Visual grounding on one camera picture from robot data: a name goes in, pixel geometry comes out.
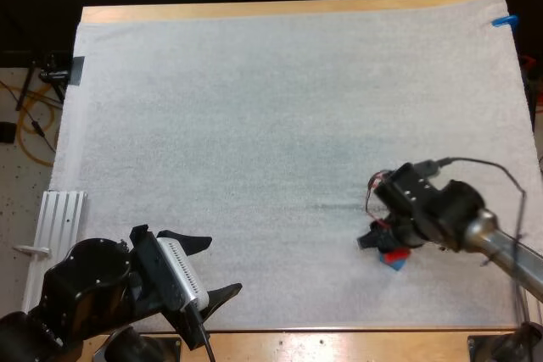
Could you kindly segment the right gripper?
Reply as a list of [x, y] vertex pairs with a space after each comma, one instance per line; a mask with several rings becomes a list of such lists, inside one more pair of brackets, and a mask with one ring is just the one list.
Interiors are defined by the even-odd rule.
[[360, 250], [376, 248], [394, 252], [420, 248], [427, 242], [441, 244], [442, 233], [424, 212], [438, 194], [429, 179], [439, 174], [434, 161], [406, 163], [397, 170], [381, 170], [367, 183], [367, 195], [375, 196], [388, 210], [383, 218], [368, 212], [370, 231], [356, 239]]

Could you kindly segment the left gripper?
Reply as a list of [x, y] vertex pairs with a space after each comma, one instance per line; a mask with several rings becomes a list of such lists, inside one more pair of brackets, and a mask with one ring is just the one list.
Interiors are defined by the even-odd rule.
[[143, 268], [143, 280], [158, 295], [160, 312], [192, 350], [209, 346], [204, 329], [208, 320], [224, 303], [239, 294], [243, 285], [207, 291], [189, 257], [203, 252], [212, 237], [187, 236], [173, 231], [154, 235], [146, 225], [130, 233], [135, 259]]

